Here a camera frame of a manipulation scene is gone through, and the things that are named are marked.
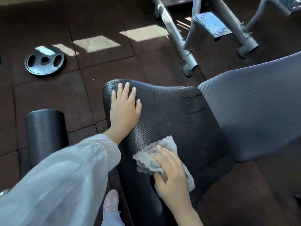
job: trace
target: white sleeve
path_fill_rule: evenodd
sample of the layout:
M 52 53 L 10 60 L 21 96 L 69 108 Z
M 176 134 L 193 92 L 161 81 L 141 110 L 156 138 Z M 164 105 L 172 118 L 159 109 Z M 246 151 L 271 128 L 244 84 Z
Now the white sleeve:
M 0 198 L 1 225 L 93 225 L 120 156 L 104 134 L 53 153 Z

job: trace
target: black padded seat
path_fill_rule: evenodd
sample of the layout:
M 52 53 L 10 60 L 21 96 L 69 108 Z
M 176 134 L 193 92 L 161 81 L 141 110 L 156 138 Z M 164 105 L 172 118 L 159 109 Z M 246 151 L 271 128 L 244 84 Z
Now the black padded seat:
M 139 173 L 133 155 L 152 142 L 171 135 L 178 155 L 194 178 L 190 193 L 196 207 L 206 190 L 234 165 L 228 144 L 201 91 L 192 86 L 161 87 L 117 79 L 103 87 L 103 105 L 110 126 L 111 91 L 118 83 L 137 88 L 142 112 L 137 126 L 119 145 L 118 172 L 134 225 L 175 225 L 174 218 L 154 190 L 152 176 Z

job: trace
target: right hand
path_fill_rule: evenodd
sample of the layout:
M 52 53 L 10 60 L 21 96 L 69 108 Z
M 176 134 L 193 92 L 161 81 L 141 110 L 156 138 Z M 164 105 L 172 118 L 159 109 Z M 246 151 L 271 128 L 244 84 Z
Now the right hand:
M 156 147 L 160 154 L 151 154 L 151 156 L 161 165 L 167 175 L 167 181 L 165 182 L 160 173 L 156 172 L 154 174 L 157 190 L 174 216 L 186 214 L 193 208 L 183 164 L 173 152 L 159 145 Z

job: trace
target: pant leg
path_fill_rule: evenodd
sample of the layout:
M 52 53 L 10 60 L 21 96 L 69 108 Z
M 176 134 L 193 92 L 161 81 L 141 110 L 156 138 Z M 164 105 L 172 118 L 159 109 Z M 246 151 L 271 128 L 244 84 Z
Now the pant leg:
M 124 226 L 119 213 L 106 213 L 103 216 L 101 226 Z

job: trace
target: pink shoe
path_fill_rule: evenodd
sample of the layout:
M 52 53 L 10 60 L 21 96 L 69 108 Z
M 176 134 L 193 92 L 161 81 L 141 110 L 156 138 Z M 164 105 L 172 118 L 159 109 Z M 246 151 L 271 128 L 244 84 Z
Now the pink shoe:
M 118 211 L 118 203 L 119 203 L 119 196 L 117 190 L 110 190 L 103 202 L 103 207 L 102 207 L 103 216 L 107 212 L 120 213 L 120 211 Z

